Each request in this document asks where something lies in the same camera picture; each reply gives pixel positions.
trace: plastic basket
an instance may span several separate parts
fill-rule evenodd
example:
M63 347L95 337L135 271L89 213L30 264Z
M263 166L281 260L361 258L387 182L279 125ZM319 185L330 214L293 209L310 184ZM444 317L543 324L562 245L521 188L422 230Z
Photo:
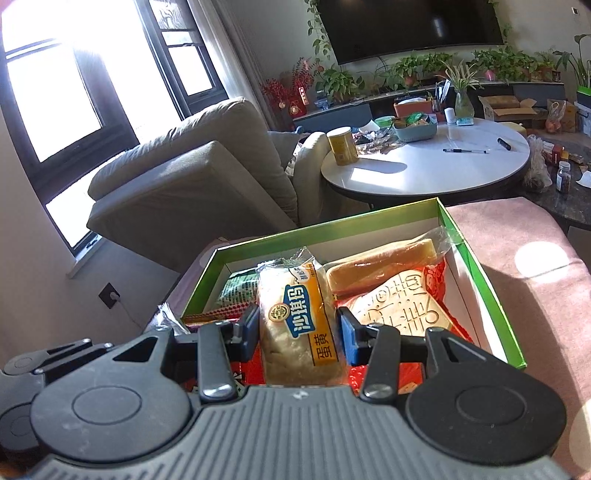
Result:
M434 124L431 119L428 121L428 125L417 125L416 127L396 128L394 125L394 130L400 141L405 143L429 140L437 135L437 124Z

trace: pink blanket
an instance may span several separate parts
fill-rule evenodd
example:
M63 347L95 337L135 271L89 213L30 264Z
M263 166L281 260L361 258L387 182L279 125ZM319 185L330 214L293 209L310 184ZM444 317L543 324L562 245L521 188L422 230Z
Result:
M527 373L553 387L568 425L555 460L591 480L591 276L553 218L526 199L449 209L513 326Z

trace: green cardboard box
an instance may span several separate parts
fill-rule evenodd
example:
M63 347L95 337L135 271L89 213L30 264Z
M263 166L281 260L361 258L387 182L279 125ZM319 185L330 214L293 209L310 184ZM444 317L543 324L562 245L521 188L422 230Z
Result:
M216 250L185 308L184 315L199 314L213 303L231 273L281 258L308 247L321 264L415 238L440 225L456 238L447 254L445 304L451 314L484 350L517 368L527 364L511 325L482 266L457 225L438 199L425 200L379 212L268 236Z

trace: window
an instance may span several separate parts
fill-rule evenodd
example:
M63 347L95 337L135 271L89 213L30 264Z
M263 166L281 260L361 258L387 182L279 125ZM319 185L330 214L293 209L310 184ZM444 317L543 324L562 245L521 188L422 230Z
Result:
M74 253L103 164L227 98L186 0L15 0L0 47L11 138Z
M228 98L186 0L137 0L154 55L185 116Z

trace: pen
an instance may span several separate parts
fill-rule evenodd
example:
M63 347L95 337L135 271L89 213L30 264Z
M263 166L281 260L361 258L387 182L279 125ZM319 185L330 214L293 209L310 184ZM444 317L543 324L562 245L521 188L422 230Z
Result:
M446 153L488 153L486 150L462 150L461 148L444 148Z

